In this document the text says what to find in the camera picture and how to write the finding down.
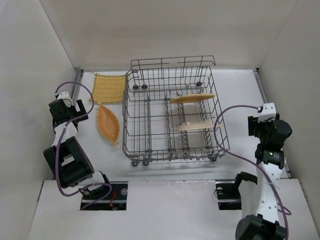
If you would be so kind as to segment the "orange leaf-shaped woven plate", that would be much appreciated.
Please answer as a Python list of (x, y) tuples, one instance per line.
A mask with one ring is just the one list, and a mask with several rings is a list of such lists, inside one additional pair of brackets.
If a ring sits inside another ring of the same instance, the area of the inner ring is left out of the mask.
[(99, 102), (97, 125), (100, 133), (116, 146), (119, 144), (120, 123), (116, 115), (108, 107)]

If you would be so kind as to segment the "yellow square woven plate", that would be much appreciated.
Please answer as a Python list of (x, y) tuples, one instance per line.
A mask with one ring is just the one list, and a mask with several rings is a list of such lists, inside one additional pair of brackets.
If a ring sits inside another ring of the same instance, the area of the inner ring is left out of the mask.
[(92, 96), (89, 101), (101, 104), (117, 104), (123, 101), (125, 75), (95, 74)]

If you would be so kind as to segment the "orange rounded woven plate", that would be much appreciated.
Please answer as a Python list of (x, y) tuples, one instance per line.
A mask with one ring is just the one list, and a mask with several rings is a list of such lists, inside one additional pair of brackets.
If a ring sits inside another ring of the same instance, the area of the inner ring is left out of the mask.
[(183, 96), (177, 96), (171, 99), (170, 103), (173, 103), (173, 104), (195, 103), (195, 102), (201, 102), (204, 100), (212, 99), (214, 97), (215, 97), (214, 94), (209, 94), (209, 93), (187, 94)]

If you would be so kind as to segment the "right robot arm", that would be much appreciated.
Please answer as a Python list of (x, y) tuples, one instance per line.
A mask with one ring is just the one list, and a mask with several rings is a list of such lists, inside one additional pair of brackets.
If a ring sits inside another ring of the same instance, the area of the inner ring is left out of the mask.
[(285, 240), (288, 226), (281, 226), (279, 210), (284, 206), (277, 191), (284, 168), (282, 150), (292, 134), (291, 126), (278, 116), (266, 121), (248, 117), (248, 134), (259, 139), (255, 151), (256, 175), (240, 172), (235, 188), (241, 197), (242, 218), (235, 230), (237, 240)]

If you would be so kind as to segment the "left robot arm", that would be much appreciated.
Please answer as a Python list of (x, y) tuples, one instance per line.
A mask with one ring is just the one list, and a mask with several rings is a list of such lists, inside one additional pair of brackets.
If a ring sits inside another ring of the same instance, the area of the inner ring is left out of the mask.
[(92, 179), (96, 176), (94, 167), (76, 139), (79, 123), (89, 118), (82, 101), (76, 102), (79, 109), (69, 97), (48, 104), (54, 141), (43, 155), (63, 196), (81, 193), (94, 199), (98, 199), (99, 194), (106, 197), (112, 191), (108, 178), (101, 172), (101, 178)]

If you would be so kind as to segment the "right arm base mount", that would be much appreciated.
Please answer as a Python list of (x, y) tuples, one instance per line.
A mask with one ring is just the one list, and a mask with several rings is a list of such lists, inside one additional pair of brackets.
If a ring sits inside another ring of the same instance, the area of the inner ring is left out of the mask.
[(218, 180), (215, 182), (214, 196), (219, 210), (241, 210), (242, 202), (234, 180)]

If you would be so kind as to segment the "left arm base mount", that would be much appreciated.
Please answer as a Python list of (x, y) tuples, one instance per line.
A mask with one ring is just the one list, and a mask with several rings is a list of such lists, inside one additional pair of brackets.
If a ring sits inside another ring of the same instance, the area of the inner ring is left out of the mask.
[(82, 211), (125, 211), (127, 209), (128, 182), (111, 182), (108, 186), (99, 186), (82, 195), (80, 210)]

